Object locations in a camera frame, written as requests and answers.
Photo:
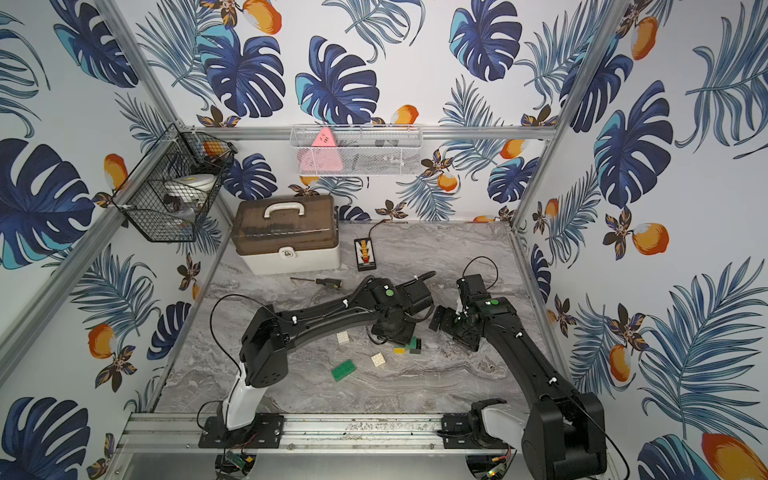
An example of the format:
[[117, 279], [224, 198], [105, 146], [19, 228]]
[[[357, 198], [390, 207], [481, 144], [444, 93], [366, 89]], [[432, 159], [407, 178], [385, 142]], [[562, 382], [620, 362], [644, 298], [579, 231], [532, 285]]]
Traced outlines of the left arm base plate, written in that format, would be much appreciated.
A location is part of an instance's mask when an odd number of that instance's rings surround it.
[[285, 417], [257, 413], [244, 427], [228, 430], [221, 414], [208, 417], [198, 441], [201, 449], [277, 449], [283, 435]]

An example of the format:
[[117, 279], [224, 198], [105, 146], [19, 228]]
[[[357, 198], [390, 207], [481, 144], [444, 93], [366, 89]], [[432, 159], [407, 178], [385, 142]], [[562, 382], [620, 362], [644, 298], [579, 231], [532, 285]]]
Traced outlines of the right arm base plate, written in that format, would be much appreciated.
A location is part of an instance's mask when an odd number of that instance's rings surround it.
[[485, 423], [476, 412], [445, 414], [436, 435], [445, 449], [518, 448], [524, 425], [517, 420], [503, 419], [501, 423]]

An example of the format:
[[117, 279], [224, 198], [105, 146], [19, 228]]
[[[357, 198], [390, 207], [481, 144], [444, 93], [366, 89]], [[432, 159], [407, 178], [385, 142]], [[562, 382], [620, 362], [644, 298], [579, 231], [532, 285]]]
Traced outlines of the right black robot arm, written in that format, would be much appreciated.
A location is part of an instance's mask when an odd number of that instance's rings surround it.
[[497, 449], [521, 454], [535, 479], [581, 479], [607, 470], [604, 409], [581, 393], [546, 358], [523, 327], [517, 310], [492, 296], [479, 274], [456, 282], [460, 306], [439, 307], [430, 329], [476, 351], [487, 341], [514, 376], [527, 402], [517, 408], [500, 398], [474, 402], [466, 414], [446, 414], [437, 434], [447, 449]]

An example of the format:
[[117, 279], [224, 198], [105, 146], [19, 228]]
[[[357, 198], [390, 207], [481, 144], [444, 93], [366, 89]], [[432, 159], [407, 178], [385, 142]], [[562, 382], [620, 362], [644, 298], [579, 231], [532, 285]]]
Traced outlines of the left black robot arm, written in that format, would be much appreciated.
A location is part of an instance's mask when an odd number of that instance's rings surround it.
[[252, 424], [266, 390], [289, 374], [289, 357], [316, 341], [364, 328], [374, 340], [397, 346], [411, 342], [415, 327], [435, 307], [427, 281], [434, 271], [403, 283], [368, 275], [351, 292], [313, 306], [278, 311], [260, 306], [240, 338], [238, 375], [219, 408], [227, 432]]

